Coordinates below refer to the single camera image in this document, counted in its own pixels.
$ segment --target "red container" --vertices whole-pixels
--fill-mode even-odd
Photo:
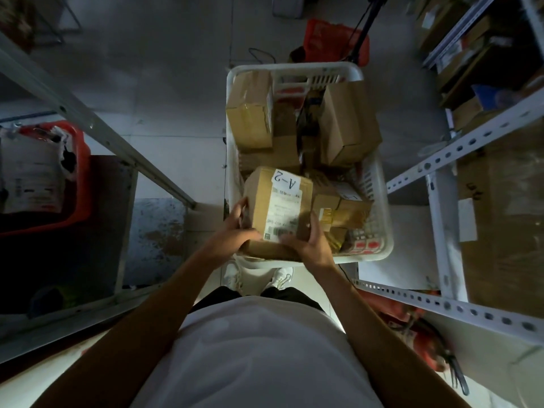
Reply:
[[[89,217],[92,210],[92,197],[90,187],[90,157],[91,150],[85,143],[84,134],[73,124],[60,120],[57,122],[40,123],[35,126],[23,126],[21,130],[26,128],[40,127],[43,130],[50,130],[53,126],[58,126],[72,135],[73,146],[76,153],[77,172],[76,172],[76,202],[75,208],[70,216],[59,222],[28,227],[25,229],[17,229],[14,231],[0,233],[0,237],[9,235],[19,235],[23,233],[44,232],[69,226],[77,222],[81,222]]]
[[[323,20],[311,18],[306,24],[304,35],[304,51],[306,62],[341,61],[353,50],[361,34],[357,30],[350,38],[353,29],[343,24],[331,24]],[[370,39],[364,38],[359,50],[359,67],[364,67],[370,60]]]

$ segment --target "white t-shirt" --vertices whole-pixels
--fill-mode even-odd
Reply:
[[[301,303],[245,296],[193,312],[132,408],[382,407],[345,333]]]

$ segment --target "white sneaker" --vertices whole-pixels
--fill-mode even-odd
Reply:
[[[291,279],[293,279],[293,268],[280,267],[276,269],[276,272],[274,272],[274,276],[272,276],[272,279],[264,288],[268,289],[271,286],[274,286],[280,290],[289,288],[289,286],[291,286]]]
[[[225,276],[223,276],[223,286],[226,286],[230,290],[242,294],[242,280],[241,280],[241,268],[236,264],[236,262],[231,261],[227,263],[225,269]]]

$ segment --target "a-2 label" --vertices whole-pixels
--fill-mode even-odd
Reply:
[[[284,170],[276,169],[272,175],[272,186],[284,192],[295,194],[300,189],[300,177]]]

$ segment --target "laundry basket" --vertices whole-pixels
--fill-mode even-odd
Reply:
[[[328,84],[340,81],[363,80],[361,69],[353,63],[347,62],[238,66],[233,68],[227,76],[227,100],[236,75],[251,70],[269,70],[273,78],[274,102],[292,103],[296,111],[300,110],[306,94],[312,89],[324,88]],[[393,249],[393,229],[387,203],[384,171],[378,150],[373,151],[364,161],[356,164],[348,175],[351,183],[374,203],[364,229],[362,229],[367,248],[362,254],[337,255],[335,262],[385,259]],[[238,149],[228,119],[226,184],[228,204],[232,207],[244,193],[244,180],[238,168]],[[249,269],[302,265],[299,262],[258,260],[241,255],[236,255],[235,259],[241,266]]]

